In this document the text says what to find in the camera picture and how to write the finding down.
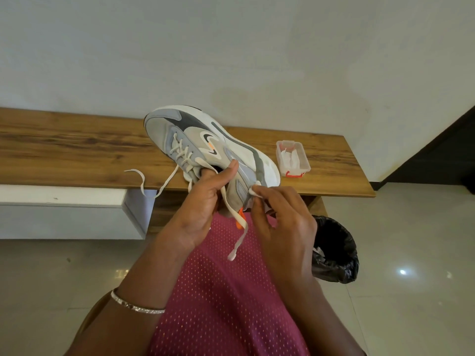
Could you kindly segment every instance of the bracelet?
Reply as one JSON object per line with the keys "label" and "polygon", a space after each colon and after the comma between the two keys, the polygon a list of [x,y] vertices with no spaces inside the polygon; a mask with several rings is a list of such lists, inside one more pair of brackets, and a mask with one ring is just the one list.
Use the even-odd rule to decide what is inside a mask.
{"label": "bracelet", "polygon": [[142,312],[142,313],[145,313],[145,314],[157,315],[157,314],[162,314],[163,312],[165,312],[165,309],[146,309],[146,308],[143,308],[143,307],[138,307],[138,306],[132,305],[131,303],[128,303],[127,301],[124,301],[123,299],[121,299],[119,296],[116,295],[117,289],[118,289],[118,287],[112,290],[111,297],[119,305],[127,307],[128,309],[131,309],[132,311]]}

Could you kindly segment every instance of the shoe upper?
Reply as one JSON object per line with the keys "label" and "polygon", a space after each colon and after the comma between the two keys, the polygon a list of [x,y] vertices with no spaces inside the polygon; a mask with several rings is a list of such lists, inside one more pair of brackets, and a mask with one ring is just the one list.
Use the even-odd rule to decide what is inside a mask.
{"label": "shoe upper", "polygon": [[[219,124],[209,115],[195,108],[182,108],[188,108],[189,112],[166,107],[148,114],[144,120],[144,126],[150,139],[174,160],[194,182],[199,180],[203,168],[200,159],[218,171],[227,168],[229,163],[236,159],[239,162],[238,173],[229,182],[226,195],[229,205],[234,210],[238,211],[242,207],[246,209],[251,199],[249,188],[257,181],[266,185],[265,171],[268,174],[275,173],[277,167],[275,164],[273,168],[268,165],[270,159],[267,160],[267,156],[265,160],[267,167],[259,167],[264,162],[257,155],[257,151],[254,151],[255,149],[252,150],[253,148],[251,149],[249,145],[242,143],[241,145],[230,145],[233,140],[223,136]],[[249,151],[242,152],[243,146],[247,147]],[[259,172],[256,173],[256,167],[260,168],[262,175],[259,175]],[[280,183],[278,170],[277,175],[270,175],[267,178],[271,180],[277,178],[277,185]]]}

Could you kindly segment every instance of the maroon dress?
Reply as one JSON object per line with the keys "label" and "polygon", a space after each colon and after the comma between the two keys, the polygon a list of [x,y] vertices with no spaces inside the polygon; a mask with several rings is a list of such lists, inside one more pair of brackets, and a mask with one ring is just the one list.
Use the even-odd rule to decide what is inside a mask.
{"label": "maroon dress", "polygon": [[[150,343],[150,355],[308,355],[249,231],[216,214],[205,241],[188,257]],[[276,220],[269,217],[271,224]]]}

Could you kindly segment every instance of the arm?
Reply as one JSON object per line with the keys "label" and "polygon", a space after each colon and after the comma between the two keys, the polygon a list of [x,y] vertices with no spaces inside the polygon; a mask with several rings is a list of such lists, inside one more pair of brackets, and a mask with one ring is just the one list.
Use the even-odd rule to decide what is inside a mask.
{"label": "arm", "polygon": [[[130,304],[164,309],[190,252],[208,233],[217,192],[237,172],[238,163],[219,173],[202,170],[181,208],[134,263],[117,290]],[[67,356],[144,355],[160,315],[132,311],[113,300],[70,347]]]}
{"label": "arm", "polygon": [[364,355],[341,323],[312,276],[312,248],[317,223],[291,187],[254,186],[276,211],[270,226],[263,201],[255,197],[252,219],[262,255],[287,310],[312,355]]}

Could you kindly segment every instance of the sneaker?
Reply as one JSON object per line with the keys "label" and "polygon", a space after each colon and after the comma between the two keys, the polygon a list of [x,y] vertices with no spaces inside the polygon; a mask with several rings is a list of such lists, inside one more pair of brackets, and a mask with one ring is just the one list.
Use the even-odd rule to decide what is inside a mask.
{"label": "sneaker", "polygon": [[149,113],[143,124],[150,139],[177,163],[175,172],[178,167],[183,170],[185,178],[190,181],[189,189],[193,182],[198,182],[202,168],[218,173],[227,168],[231,160],[239,162],[236,176],[226,189],[223,187],[221,190],[229,213],[245,230],[228,257],[234,259],[236,249],[247,232],[247,222],[238,212],[252,206],[252,185],[280,185],[280,173],[274,161],[232,137],[210,115],[194,107],[160,107]]}

